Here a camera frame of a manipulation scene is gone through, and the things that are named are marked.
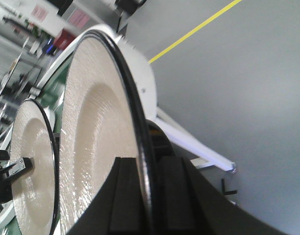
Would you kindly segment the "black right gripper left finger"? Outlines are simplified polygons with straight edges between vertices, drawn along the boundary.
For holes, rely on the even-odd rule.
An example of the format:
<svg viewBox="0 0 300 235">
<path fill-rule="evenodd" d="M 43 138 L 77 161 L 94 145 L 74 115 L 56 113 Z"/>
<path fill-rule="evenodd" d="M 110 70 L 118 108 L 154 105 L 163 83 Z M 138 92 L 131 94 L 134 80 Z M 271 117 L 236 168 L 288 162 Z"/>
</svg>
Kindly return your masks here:
<svg viewBox="0 0 300 235">
<path fill-rule="evenodd" d="M 144 209 L 135 158 L 115 159 L 110 174 L 69 235 L 140 235 Z"/>
</svg>

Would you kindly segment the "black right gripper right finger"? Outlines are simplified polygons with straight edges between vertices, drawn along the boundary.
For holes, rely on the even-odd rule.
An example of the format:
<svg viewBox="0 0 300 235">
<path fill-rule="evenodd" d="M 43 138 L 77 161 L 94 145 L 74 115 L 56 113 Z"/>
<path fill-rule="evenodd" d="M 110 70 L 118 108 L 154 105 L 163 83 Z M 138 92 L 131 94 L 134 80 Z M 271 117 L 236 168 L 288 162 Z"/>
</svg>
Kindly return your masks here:
<svg viewBox="0 0 300 235">
<path fill-rule="evenodd" d="M 184 158 L 158 161 L 163 235 L 280 235 L 281 231 L 235 206 Z"/>
</svg>

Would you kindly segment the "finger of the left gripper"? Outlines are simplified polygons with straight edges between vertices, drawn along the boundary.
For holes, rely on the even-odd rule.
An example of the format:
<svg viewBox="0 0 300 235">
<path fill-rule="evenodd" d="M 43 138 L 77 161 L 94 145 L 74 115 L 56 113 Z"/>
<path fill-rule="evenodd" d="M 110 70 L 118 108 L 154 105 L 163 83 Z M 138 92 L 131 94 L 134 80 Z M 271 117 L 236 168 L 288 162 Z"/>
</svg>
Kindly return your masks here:
<svg viewBox="0 0 300 235">
<path fill-rule="evenodd" d="M 24 174 L 30 172 L 33 168 L 32 159 L 31 158 L 20 158 L 13 164 L 9 166 L 8 169 L 8 180 L 10 182 L 14 182 L 20 177 L 22 177 Z"/>
</svg>

